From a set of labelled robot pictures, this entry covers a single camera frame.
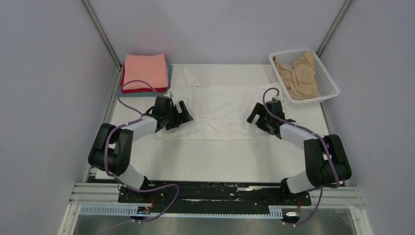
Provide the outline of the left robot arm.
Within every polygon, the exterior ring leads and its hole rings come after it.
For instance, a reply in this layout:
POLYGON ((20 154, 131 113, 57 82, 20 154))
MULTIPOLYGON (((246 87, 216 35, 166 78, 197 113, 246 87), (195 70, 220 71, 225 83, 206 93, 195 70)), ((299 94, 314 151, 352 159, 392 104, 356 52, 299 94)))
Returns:
POLYGON ((131 190, 137 202, 145 202, 151 189, 144 186, 148 179, 130 163, 132 144, 162 129, 171 130, 193 121, 185 102, 177 105, 167 96, 158 96, 155 103, 139 118, 118 126, 104 123, 100 126, 88 156, 89 165, 104 171, 131 190))

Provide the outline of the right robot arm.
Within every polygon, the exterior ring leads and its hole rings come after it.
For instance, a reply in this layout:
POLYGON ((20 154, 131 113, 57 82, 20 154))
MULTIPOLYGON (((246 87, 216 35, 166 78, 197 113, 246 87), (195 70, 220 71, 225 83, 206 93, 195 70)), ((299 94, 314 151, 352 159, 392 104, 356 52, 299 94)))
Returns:
POLYGON ((247 122, 304 151, 305 171, 281 182, 283 188, 279 197, 283 203, 294 203, 302 192, 338 187, 341 181, 352 177, 341 138, 335 134, 321 136, 292 119, 286 119, 279 100, 257 103, 247 122))

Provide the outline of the white t shirt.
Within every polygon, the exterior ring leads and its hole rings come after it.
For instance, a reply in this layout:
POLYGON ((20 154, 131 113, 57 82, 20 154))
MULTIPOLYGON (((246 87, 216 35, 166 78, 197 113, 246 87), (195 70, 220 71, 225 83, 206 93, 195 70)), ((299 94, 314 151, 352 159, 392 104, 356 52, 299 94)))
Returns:
POLYGON ((268 88, 264 85, 205 86, 188 67, 182 67, 168 90, 174 101, 184 101, 193 120, 172 130, 160 130, 156 140, 242 141, 266 140, 270 135, 247 118, 257 103, 262 103, 268 88))

